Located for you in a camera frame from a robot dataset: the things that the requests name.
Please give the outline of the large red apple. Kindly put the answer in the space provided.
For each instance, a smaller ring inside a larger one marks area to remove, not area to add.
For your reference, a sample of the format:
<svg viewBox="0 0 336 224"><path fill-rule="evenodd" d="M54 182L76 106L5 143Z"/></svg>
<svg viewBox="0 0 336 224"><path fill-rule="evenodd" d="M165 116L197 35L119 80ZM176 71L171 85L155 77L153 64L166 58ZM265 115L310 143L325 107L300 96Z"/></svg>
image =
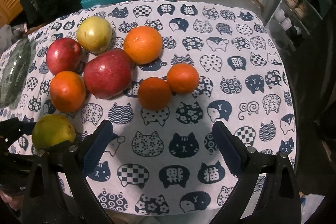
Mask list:
<svg viewBox="0 0 336 224"><path fill-rule="evenodd" d="M122 49L112 49L95 57L84 68L84 82L98 99L108 100L129 87L134 63Z"/></svg>

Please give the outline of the small tangerine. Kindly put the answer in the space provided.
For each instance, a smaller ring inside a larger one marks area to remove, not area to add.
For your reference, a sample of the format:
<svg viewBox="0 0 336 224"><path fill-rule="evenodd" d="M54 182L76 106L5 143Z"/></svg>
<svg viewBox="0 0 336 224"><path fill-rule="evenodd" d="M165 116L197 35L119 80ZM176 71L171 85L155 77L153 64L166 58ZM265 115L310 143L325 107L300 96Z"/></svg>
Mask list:
<svg viewBox="0 0 336 224"><path fill-rule="evenodd" d="M161 110L171 99L171 89L168 83L158 77L143 80L138 89L138 101L148 110Z"/></svg>
<svg viewBox="0 0 336 224"><path fill-rule="evenodd" d="M199 84L199 73L192 65L179 63L170 68L166 81L172 92L192 93Z"/></svg>

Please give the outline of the small red apple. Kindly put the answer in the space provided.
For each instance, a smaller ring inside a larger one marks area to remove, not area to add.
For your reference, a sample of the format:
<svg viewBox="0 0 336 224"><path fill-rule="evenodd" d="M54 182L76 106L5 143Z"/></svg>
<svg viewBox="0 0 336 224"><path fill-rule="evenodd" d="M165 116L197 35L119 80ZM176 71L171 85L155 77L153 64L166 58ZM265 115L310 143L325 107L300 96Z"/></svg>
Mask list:
<svg viewBox="0 0 336 224"><path fill-rule="evenodd" d="M53 75L62 71L75 71L80 63L82 48L71 38L56 39L48 48L46 63Z"/></svg>

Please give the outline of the green glass plate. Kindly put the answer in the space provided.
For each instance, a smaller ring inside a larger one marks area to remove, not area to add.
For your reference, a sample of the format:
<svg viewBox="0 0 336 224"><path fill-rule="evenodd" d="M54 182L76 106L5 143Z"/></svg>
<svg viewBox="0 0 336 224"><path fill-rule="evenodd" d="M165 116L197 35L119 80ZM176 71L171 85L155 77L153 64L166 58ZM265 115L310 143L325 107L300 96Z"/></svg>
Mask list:
<svg viewBox="0 0 336 224"><path fill-rule="evenodd" d="M15 102L22 90L31 60L28 37L23 37L9 57L1 79L1 108Z"/></svg>

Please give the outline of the cat pattern tablecloth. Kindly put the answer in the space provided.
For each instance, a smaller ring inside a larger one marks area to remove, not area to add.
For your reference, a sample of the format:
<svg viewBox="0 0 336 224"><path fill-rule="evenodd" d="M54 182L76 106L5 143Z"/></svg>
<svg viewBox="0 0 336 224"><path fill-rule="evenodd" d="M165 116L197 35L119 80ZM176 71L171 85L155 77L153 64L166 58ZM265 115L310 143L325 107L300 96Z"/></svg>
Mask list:
<svg viewBox="0 0 336 224"><path fill-rule="evenodd" d="M283 151L295 160L294 110L284 66L261 20L248 10L203 2L134 1L95 6L57 18L29 37L31 64L22 94L1 108L1 120L35 122L55 112L52 73L46 63L58 38L76 38L86 18L106 19L112 48L121 48L138 26L156 29L163 50L152 63L135 67L128 89L109 100L89 96L67 114L78 138L103 121L113 139L88 183L102 207L138 215L176 215L217 209L236 184L211 135L223 122L258 151ZM166 77L179 63L193 66L199 84L174 95L159 111L138 101L140 83Z"/></svg>

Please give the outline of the large orange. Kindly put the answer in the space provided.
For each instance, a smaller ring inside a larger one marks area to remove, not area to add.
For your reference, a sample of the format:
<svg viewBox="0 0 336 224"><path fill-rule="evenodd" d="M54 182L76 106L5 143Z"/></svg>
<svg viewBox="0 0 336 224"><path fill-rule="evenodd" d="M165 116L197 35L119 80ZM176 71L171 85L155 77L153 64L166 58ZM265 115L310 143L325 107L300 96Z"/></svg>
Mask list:
<svg viewBox="0 0 336 224"><path fill-rule="evenodd" d="M148 26L132 29L123 42L123 50L137 65L151 63L160 56L162 49L161 34Z"/></svg>

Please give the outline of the yellow pear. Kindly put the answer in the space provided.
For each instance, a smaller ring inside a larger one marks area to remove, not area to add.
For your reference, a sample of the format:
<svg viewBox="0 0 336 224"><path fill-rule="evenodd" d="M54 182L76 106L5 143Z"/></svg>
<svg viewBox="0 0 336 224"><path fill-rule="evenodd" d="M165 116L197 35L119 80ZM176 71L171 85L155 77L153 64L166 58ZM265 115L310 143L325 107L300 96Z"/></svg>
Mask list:
<svg viewBox="0 0 336 224"><path fill-rule="evenodd" d="M108 48L112 33L112 26L106 19L91 16L80 24L76 38L85 50L99 54Z"/></svg>

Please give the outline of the wooden louvered cabinet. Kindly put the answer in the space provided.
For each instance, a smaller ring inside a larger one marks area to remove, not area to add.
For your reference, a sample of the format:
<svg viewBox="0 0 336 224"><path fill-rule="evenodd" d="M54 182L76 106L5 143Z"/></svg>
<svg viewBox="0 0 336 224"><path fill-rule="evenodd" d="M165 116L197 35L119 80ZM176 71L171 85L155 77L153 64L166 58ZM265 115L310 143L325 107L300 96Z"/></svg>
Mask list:
<svg viewBox="0 0 336 224"><path fill-rule="evenodd" d="M10 24L22 11L20 0L0 0L0 26Z"/></svg>

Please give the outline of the shoe rack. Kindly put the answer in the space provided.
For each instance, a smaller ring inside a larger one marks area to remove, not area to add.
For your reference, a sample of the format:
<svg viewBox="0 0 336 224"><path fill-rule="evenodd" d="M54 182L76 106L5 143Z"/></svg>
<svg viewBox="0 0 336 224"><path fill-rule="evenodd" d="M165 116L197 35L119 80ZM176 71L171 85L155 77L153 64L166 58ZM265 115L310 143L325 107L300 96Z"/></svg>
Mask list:
<svg viewBox="0 0 336 224"><path fill-rule="evenodd" d="M280 0L266 24L276 46L295 51L331 8L331 0Z"/></svg>

